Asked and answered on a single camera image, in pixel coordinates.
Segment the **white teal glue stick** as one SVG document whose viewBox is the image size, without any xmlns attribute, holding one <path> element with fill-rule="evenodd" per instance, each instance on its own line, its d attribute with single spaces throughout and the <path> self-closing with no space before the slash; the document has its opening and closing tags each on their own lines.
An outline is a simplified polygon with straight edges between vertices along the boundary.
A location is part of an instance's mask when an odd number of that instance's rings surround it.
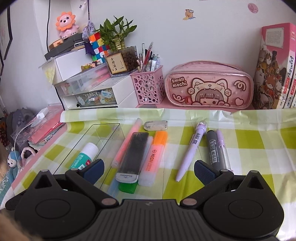
<svg viewBox="0 0 296 241">
<path fill-rule="evenodd" d="M 99 149 L 93 143 L 87 143 L 75 158 L 69 169 L 83 169 L 90 165 L 98 155 Z"/>
</svg>

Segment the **grey marker pen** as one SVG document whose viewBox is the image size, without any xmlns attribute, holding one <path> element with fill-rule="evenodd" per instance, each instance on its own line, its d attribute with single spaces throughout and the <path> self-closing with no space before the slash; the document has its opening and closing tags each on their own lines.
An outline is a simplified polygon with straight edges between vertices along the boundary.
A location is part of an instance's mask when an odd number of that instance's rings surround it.
<svg viewBox="0 0 296 241">
<path fill-rule="evenodd" d="M 220 171 L 221 169 L 224 169 L 225 164 L 224 164 L 224 161 L 222 160 L 222 157 L 219 151 L 216 132 L 213 130 L 209 130 L 206 133 L 206 139 L 207 139 L 207 144 L 209 149 L 210 165 L 218 171 Z"/>
</svg>

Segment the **pink highlighter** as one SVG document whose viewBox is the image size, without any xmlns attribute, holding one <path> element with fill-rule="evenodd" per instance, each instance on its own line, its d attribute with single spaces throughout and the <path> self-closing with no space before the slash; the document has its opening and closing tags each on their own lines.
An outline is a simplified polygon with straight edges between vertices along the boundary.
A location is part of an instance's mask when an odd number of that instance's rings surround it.
<svg viewBox="0 0 296 241">
<path fill-rule="evenodd" d="M 140 127 L 142 126 L 142 120 L 140 118 L 137 118 L 135 123 L 133 124 L 132 128 L 129 130 L 128 134 L 125 137 L 125 140 L 123 141 L 122 145 L 120 146 L 118 152 L 116 153 L 116 156 L 114 157 L 111 167 L 112 168 L 118 168 L 121 164 L 121 161 L 123 160 L 123 157 L 125 155 L 125 152 L 127 150 L 128 144 L 130 142 L 130 139 L 132 138 L 132 134 L 135 132 L 138 132 Z"/>
</svg>

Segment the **light purple clear pen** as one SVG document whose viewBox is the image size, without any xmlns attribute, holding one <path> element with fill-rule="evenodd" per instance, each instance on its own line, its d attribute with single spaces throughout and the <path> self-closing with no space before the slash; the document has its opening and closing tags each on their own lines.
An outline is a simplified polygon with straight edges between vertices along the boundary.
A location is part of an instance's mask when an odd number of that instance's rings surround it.
<svg viewBox="0 0 296 241">
<path fill-rule="evenodd" d="M 216 130 L 216 135 L 217 135 L 218 147 L 219 147 L 220 152 L 222 154 L 225 169 L 227 169 L 229 171 L 232 171 L 230 161 L 229 161 L 229 157 L 228 157 L 226 144 L 225 144 L 225 140 L 224 140 L 224 136 L 223 136 L 221 130 L 217 129 Z"/>
</svg>

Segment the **green capped highlighter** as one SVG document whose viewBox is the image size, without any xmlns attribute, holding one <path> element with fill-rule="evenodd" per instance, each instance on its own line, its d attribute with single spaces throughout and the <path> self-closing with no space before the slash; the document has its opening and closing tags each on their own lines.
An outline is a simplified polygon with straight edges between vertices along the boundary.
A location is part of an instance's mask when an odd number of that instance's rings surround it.
<svg viewBox="0 0 296 241">
<path fill-rule="evenodd" d="M 119 191 L 128 193 L 128 194 L 134 194 L 135 190 L 137 188 L 137 182 L 135 183 L 120 183 L 118 186 Z"/>
</svg>

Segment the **clear plastic organizer box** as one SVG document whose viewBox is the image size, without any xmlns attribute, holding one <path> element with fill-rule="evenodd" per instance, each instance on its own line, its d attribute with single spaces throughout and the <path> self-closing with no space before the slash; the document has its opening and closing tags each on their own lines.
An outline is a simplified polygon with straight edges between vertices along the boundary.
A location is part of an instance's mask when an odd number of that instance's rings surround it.
<svg viewBox="0 0 296 241">
<path fill-rule="evenodd" d="M 119 123 L 92 125 L 66 155 L 55 174 L 63 174 L 70 168 L 82 169 L 97 159 L 104 162 L 104 173 L 95 186 L 103 188 L 107 175 L 111 173 L 111 163 L 125 137 Z"/>
</svg>

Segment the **black correction tape case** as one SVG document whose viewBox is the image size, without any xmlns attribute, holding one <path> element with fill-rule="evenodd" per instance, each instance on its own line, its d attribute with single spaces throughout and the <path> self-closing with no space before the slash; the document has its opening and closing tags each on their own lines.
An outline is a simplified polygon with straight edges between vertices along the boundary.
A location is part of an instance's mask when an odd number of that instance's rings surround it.
<svg viewBox="0 0 296 241">
<path fill-rule="evenodd" d="M 147 132 L 132 134 L 126 153 L 115 175 L 116 181 L 133 184 L 138 180 L 148 139 L 149 134 Z"/>
</svg>

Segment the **purple novelty pen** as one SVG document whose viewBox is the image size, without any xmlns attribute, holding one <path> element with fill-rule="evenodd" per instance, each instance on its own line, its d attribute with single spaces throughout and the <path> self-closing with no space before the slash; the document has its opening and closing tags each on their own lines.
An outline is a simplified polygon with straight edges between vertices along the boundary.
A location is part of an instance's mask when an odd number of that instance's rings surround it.
<svg viewBox="0 0 296 241">
<path fill-rule="evenodd" d="M 201 142 L 201 139 L 203 135 L 205 134 L 207 130 L 207 123 L 205 121 L 201 121 L 198 123 L 198 125 L 195 128 L 195 133 L 192 136 L 191 142 L 189 144 L 189 148 L 182 160 L 182 164 L 180 165 L 180 168 L 177 172 L 176 176 L 176 182 L 179 182 L 186 171 L 188 170 L 189 166 L 191 165 L 191 162 L 196 154 L 196 151 L 198 149 L 198 146 Z"/>
</svg>

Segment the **orange highlighter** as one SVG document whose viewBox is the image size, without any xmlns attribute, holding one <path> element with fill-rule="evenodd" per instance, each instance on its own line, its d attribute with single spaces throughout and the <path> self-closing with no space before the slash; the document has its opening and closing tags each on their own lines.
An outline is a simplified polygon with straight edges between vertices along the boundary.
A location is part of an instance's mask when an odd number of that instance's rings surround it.
<svg viewBox="0 0 296 241">
<path fill-rule="evenodd" d="M 168 133 L 166 131 L 156 131 L 152 145 L 139 174 L 138 185 L 152 187 L 154 184 L 165 150 L 167 138 Z"/>
</svg>

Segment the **white eraser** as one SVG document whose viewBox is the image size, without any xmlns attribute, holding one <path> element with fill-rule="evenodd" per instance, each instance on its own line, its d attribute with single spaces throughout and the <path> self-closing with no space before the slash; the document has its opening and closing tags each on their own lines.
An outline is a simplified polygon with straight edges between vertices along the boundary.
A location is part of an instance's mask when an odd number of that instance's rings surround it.
<svg viewBox="0 0 296 241">
<path fill-rule="evenodd" d="M 166 131 L 168 129 L 168 121 L 167 120 L 146 121 L 144 123 L 144 129 L 148 132 Z"/>
</svg>

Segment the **white charger adapter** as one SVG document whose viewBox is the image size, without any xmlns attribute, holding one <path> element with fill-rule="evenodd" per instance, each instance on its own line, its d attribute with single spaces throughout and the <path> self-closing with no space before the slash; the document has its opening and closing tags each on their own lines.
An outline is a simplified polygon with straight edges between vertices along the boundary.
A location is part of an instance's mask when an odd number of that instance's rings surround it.
<svg viewBox="0 0 296 241">
<path fill-rule="evenodd" d="M 45 118 L 48 112 L 49 112 L 48 108 L 44 108 L 40 110 L 36 116 L 36 119 L 32 122 L 31 127 L 37 126 Z"/>
</svg>

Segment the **white drawer organizer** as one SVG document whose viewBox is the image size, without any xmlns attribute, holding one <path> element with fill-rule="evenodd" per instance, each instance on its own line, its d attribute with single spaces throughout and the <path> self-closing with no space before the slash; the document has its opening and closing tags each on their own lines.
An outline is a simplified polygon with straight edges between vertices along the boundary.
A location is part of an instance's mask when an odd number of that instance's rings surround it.
<svg viewBox="0 0 296 241">
<path fill-rule="evenodd" d="M 137 95 L 129 75 L 108 78 L 87 92 L 60 96 L 66 110 L 85 108 L 136 108 Z"/>
</svg>

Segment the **clear plastic drawer box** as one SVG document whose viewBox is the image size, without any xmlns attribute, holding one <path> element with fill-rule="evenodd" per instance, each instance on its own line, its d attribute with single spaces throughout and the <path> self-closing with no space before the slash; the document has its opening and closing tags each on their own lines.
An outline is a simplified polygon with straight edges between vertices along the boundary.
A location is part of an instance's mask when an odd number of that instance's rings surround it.
<svg viewBox="0 0 296 241">
<path fill-rule="evenodd" d="M 55 87 L 62 96 L 74 95 L 89 91 L 108 78 L 110 73 L 106 64 L 103 63 L 56 84 Z"/>
</svg>

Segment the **pink lion plush toy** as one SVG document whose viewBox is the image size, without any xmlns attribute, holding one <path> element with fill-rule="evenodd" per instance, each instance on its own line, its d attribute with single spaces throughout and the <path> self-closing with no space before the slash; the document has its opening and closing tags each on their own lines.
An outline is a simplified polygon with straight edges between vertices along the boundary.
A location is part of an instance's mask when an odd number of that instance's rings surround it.
<svg viewBox="0 0 296 241">
<path fill-rule="evenodd" d="M 59 37 L 62 40 L 68 39 L 72 35 L 78 33 L 79 26 L 76 25 L 75 15 L 71 11 L 62 12 L 60 16 L 57 17 L 56 28 L 59 31 Z"/>
</svg>

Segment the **pink round wall sticker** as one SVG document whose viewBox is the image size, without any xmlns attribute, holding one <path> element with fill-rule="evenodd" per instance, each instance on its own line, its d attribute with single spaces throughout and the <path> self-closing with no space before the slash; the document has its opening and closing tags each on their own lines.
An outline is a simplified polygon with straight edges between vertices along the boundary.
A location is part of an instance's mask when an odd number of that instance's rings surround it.
<svg viewBox="0 0 296 241">
<path fill-rule="evenodd" d="M 247 7 L 248 7 L 248 9 L 249 9 L 249 11 L 250 11 L 251 13 L 253 13 L 253 14 L 258 13 L 258 6 L 257 6 L 256 4 L 254 4 L 254 3 L 249 3 L 249 4 L 247 5 Z"/>
</svg>

